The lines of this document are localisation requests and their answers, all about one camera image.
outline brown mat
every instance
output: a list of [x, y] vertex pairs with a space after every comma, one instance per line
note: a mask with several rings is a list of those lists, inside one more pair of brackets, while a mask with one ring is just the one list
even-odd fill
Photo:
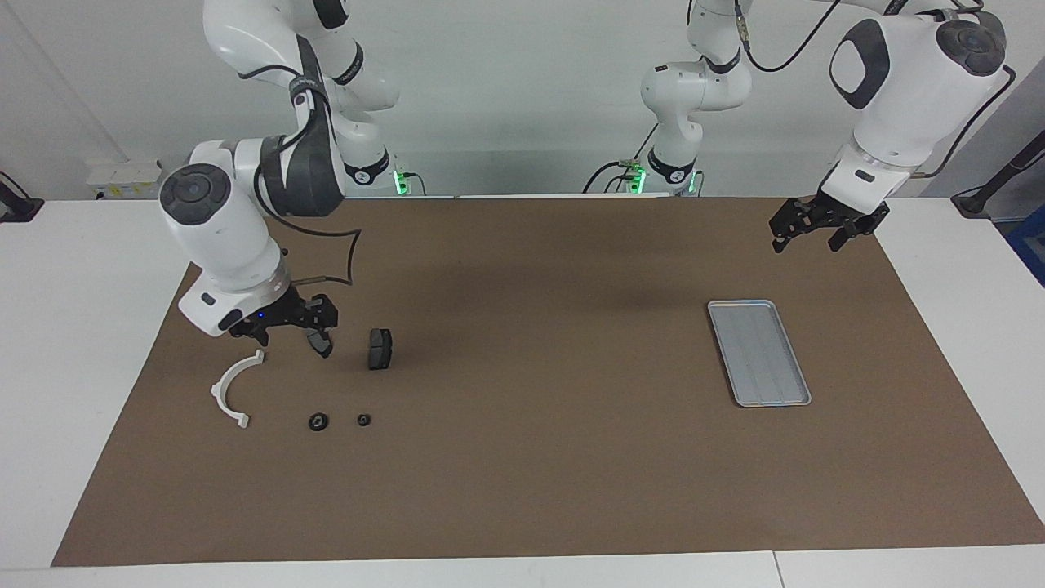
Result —
[[[240, 430], [209, 389], [255, 346], [171, 307], [54, 565], [1045, 542], [877, 241], [777, 256], [779, 205], [348, 202], [310, 226], [364, 227], [357, 285], [303, 291], [341, 309], [334, 356], [276, 330]], [[344, 266], [273, 232], [299, 277]], [[734, 404], [705, 305], [752, 298], [811, 406]]]

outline metal tray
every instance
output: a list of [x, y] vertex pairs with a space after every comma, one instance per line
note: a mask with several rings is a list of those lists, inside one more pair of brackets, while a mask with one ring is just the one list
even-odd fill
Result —
[[775, 305], [715, 301], [707, 312], [740, 406], [805, 406], [812, 401]]

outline blue object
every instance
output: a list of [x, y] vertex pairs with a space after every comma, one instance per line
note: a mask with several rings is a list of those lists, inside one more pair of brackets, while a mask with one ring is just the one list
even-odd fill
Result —
[[1016, 254], [1030, 267], [1038, 281], [1045, 285], [1045, 206], [1027, 216], [1005, 237]]

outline green light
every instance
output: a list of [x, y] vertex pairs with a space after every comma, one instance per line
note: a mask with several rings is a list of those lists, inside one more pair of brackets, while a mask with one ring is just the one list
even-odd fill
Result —
[[403, 178], [402, 173], [400, 173], [398, 169], [396, 169], [395, 171], [393, 171], [393, 174], [395, 175], [395, 189], [396, 189], [396, 191], [399, 192], [399, 195], [407, 195], [407, 194], [409, 194], [410, 193], [410, 182], [407, 181], [407, 178]]
[[642, 193], [646, 187], [646, 169], [642, 165], [635, 165], [633, 171], [637, 175], [631, 179], [631, 193]]

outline white curved object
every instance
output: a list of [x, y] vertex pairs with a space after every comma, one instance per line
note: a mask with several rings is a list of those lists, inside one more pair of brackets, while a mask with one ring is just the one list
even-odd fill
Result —
[[235, 380], [237, 376], [247, 370], [254, 368], [255, 366], [261, 366], [262, 363], [264, 363], [264, 350], [258, 350], [253, 357], [236, 362], [229, 369], [228, 372], [225, 373], [225, 376], [222, 376], [222, 379], [217, 381], [217, 384], [210, 387], [210, 396], [214, 397], [214, 400], [217, 401], [217, 407], [222, 409], [222, 413], [235, 419], [239, 424], [240, 429], [247, 428], [247, 425], [251, 422], [251, 418], [242, 413], [236, 413], [229, 408], [229, 403], [225, 397], [229, 393], [229, 385], [232, 384], [232, 381]]

